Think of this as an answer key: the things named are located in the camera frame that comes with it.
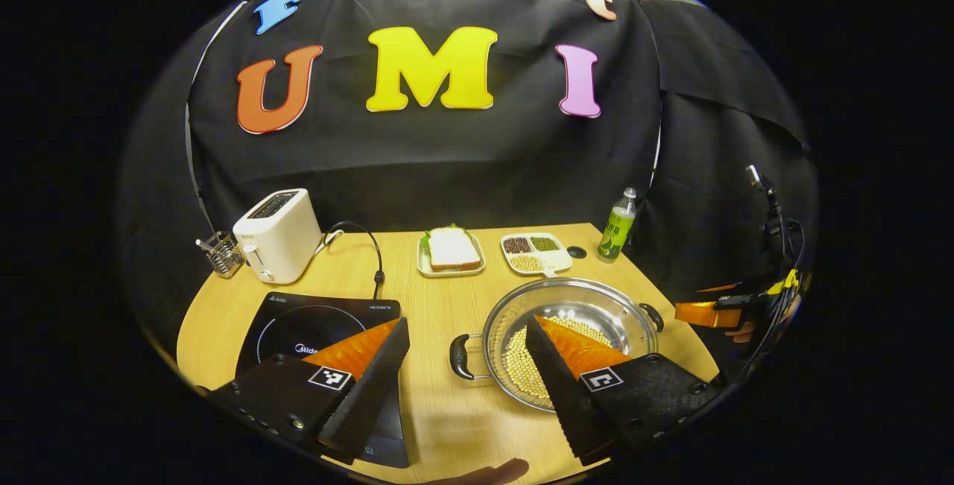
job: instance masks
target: black induction cooktop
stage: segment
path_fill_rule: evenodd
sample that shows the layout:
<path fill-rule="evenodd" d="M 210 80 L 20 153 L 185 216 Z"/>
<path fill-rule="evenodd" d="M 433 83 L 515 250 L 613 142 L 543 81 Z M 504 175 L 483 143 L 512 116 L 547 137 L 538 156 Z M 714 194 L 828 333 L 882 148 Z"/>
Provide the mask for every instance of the black induction cooktop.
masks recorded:
<path fill-rule="evenodd" d="M 238 354 L 236 376 L 276 353 L 304 358 L 362 330 L 401 316 L 397 301 L 339 299 L 271 292 L 265 295 Z M 401 428 L 398 379 L 385 400 L 371 431 L 363 461 L 408 468 L 408 452 Z"/>

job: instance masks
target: soybean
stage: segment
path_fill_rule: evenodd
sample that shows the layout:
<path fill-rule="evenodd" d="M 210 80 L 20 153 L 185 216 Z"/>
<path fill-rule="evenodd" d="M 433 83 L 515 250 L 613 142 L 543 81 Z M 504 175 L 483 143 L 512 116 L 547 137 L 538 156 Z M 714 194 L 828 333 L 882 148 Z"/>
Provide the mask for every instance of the soybean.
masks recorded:
<path fill-rule="evenodd" d="M 514 256 L 511 258 L 511 264 L 514 268 L 521 271 L 542 271 L 543 266 L 540 261 L 532 256 Z"/>
<path fill-rule="evenodd" d="M 610 345 L 610 340 L 597 329 L 573 319 L 562 317 L 548 317 L 549 321 L 559 323 L 567 329 L 575 330 L 580 335 L 587 336 L 605 345 Z M 511 341 L 507 343 L 507 350 L 504 352 L 504 369 L 511 377 L 511 381 L 517 384 L 517 387 L 527 393 L 529 396 L 541 399 L 549 399 L 549 393 L 536 369 L 534 359 L 527 350 L 527 328 L 517 330 L 511 336 Z"/>

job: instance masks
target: toaster slot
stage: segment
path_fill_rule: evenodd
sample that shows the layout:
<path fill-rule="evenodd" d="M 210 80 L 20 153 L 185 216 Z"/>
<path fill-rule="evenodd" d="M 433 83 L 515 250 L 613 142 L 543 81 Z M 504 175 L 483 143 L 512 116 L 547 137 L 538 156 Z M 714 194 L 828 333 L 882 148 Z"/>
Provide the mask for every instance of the toaster slot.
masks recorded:
<path fill-rule="evenodd" d="M 254 213 L 249 215 L 249 219 L 265 219 L 266 217 L 271 217 L 279 212 L 283 206 L 285 206 L 290 200 L 297 195 L 297 191 L 292 191 L 289 193 L 279 193 L 270 199 L 266 200 L 262 204 L 262 207 L 255 210 Z"/>

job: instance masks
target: toaster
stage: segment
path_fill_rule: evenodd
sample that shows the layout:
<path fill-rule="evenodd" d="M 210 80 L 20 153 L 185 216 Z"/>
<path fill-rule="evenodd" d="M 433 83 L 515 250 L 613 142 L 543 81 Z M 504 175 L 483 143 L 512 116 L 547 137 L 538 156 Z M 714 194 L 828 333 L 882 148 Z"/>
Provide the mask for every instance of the toaster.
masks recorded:
<path fill-rule="evenodd" d="M 277 191 L 232 227 L 238 247 L 260 281 L 295 282 L 321 241 L 321 229 L 305 189 Z"/>

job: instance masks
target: hand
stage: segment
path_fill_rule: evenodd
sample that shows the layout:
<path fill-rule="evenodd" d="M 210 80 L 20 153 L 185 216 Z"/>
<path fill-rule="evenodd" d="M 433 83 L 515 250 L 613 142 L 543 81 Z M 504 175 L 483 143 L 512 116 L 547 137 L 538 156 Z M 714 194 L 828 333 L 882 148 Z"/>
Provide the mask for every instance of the hand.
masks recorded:
<path fill-rule="evenodd" d="M 736 343 L 745 343 L 752 339 L 752 333 L 756 330 L 756 324 L 746 321 L 739 330 L 726 330 L 726 336 L 732 336 L 732 341 Z"/>
<path fill-rule="evenodd" d="M 504 485 L 517 481 L 520 476 L 527 474 L 531 465 L 522 459 L 511 459 L 497 468 L 484 467 L 480 470 L 458 475 L 456 478 L 435 479 L 421 485 Z"/>

